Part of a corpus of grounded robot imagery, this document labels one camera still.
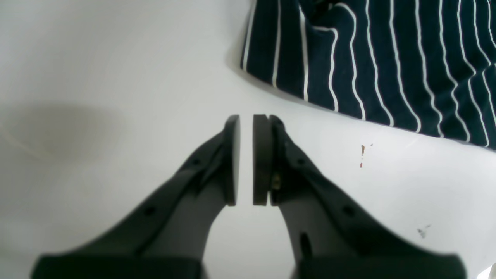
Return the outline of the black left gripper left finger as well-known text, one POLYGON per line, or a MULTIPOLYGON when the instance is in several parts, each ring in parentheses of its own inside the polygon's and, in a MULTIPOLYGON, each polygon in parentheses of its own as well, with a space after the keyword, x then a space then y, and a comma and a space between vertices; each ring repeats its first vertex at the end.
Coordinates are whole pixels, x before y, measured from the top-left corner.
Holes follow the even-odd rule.
POLYGON ((239 151, 232 115, 127 217, 77 249, 41 256, 32 279, 201 279, 211 226, 237 201, 239 151))

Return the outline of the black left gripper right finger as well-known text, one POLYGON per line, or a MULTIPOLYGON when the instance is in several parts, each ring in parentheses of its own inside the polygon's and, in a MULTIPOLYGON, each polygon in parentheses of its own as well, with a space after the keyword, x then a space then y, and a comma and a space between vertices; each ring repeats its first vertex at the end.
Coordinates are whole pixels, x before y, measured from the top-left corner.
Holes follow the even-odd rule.
POLYGON ((253 117, 253 204, 278 207, 296 279, 465 279, 459 256, 386 228, 327 179, 276 116, 253 117))

